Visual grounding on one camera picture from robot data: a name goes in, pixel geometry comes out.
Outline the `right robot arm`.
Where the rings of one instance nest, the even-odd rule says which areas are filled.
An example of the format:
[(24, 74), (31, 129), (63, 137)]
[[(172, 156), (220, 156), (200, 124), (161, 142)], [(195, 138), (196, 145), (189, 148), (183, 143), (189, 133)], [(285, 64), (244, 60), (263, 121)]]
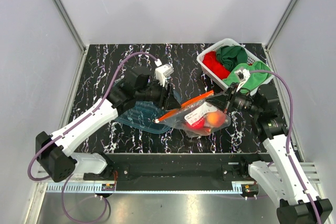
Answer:
[(270, 155), (278, 174), (264, 161), (242, 161), (238, 167), (244, 180), (255, 180), (277, 208), (279, 223), (325, 223), (333, 210), (330, 200), (314, 189), (290, 144), (289, 129), (278, 115), (277, 89), (262, 84), (253, 95), (240, 93), (236, 84), (206, 102), (222, 112), (242, 110), (252, 116), (253, 132)]

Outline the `clear zip top bag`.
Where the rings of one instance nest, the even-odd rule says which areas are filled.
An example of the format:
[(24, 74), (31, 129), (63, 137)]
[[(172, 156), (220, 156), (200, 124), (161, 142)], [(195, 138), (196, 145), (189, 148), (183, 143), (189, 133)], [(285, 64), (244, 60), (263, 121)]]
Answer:
[[(172, 110), (162, 117), (155, 120), (157, 124), (165, 124), (173, 129), (185, 131), (188, 137), (208, 136), (212, 133), (219, 131), (225, 127), (230, 126), (231, 118), (226, 113), (220, 111), (213, 105), (207, 103), (206, 98), (213, 96), (214, 91), (209, 91), (201, 94), (195, 98), (192, 98), (181, 105), (181, 108)], [(206, 122), (206, 115), (210, 112), (221, 112), (223, 115), (223, 123), (219, 127), (211, 127)], [(203, 130), (191, 131), (185, 123), (192, 124), (199, 119), (205, 119), (205, 126)]]

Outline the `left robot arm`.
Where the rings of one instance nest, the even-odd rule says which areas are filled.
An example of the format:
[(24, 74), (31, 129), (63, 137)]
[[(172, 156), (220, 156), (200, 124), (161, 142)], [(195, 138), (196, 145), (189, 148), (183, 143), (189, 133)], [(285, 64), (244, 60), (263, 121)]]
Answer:
[(77, 147), (94, 132), (132, 109), (137, 102), (151, 102), (164, 111), (179, 109), (172, 84), (162, 84), (149, 75), (124, 77), (107, 97), (63, 128), (36, 136), (36, 159), (48, 177), (58, 183), (72, 174), (91, 174), (99, 179), (113, 177), (114, 162), (104, 153), (77, 153)]

